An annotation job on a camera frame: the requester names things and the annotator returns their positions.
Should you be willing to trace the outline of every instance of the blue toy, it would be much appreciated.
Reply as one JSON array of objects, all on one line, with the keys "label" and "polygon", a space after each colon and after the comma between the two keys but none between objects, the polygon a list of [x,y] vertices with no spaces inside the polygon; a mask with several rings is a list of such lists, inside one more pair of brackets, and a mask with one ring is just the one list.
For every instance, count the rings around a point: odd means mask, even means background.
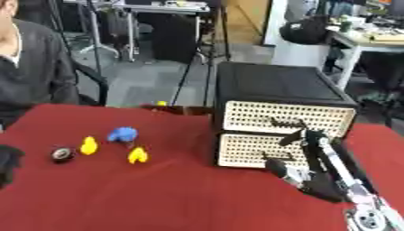
[{"label": "blue toy", "polygon": [[133,143],[137,135],[137,130],[132,127],[118,127],[108,135],[107,140],[109,142]]}]

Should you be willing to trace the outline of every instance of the black bag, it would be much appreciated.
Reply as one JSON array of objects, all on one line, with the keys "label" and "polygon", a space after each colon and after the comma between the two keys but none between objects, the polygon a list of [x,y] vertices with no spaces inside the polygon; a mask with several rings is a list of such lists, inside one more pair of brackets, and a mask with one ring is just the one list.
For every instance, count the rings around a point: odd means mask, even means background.
[{"label": "black bag", "polygon": [[323,43],[327,36],[326,16],[313,16],[296,22],[286,23],[280,28],[280,36],[288,41],[304,45]]}]

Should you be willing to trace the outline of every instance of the red tablecloth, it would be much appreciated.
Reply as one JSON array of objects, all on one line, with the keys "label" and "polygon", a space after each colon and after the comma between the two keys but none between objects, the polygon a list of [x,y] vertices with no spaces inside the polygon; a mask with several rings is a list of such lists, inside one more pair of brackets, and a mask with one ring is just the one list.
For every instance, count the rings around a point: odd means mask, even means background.
[{"label": "red tablecloth", "polygon": [[[131,165],[117,126],[140,131],[149,152]],[[99,153],[54,165],[56,146],[87,135]],[[305,196],[271,174],[213,167],[207,116],[144,109],[38,106],[0,135],[26,152],[14,183],[0,191],[0,229],[7,231],[345,230],[345,204]],[[404,214],[404,139],[380,125],[356,125],[348,139],[382,195]]]}]

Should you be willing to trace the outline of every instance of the perforated panel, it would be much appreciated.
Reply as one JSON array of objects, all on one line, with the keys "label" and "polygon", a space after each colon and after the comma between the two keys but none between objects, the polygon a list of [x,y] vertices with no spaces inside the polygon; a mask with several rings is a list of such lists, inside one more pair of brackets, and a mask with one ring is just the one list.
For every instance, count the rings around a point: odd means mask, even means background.
[{"label": "perforated panel", "polygon": [[299,142],[286,147],[278,145],[281,137],[267,135],[222,134],[219,144],[218,165],[227,167],[264,168],[265,152],[279,158],[288,166],[308,169],[306,157]]},{"label": "perforated panel", "polygon": [[343,137],[355,114],[353,108],[229,101],[223,127],[230,131],[290,134],[300,129],[303,121],[310,129]]}]

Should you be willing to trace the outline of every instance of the white desk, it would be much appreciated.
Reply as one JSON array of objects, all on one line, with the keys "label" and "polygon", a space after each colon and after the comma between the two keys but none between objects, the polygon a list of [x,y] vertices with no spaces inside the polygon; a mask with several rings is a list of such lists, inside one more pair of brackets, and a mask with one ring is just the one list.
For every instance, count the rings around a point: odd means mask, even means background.
[{"label": "white desk", "polygon": [[345,90],[346,85],[352,76],[355,64],[361,58],[362,52],[404,52],[404,42],[371,42],[368,38],[364,37],[362,33],[356,31],[333,32],[332,37],[353,50],[351,57],[344,65],[344,70],[337,82],[337,86],[342,90]]},{"label": "white desk", "polygon": [[174,6],[174,5],[127,5],[125,0],[119,0],[113,3],[113,8],[129,11],[127,14],[128,33],[129,33],[129,61],[134,61],[134,54],[139,54],[139,23],[137,21],[138,13],[155,14],[187,14],[196,16],[196,37],[199,38],[200,17],[199,14],[209,13],[210,8],[205,3],[195,6]]}]

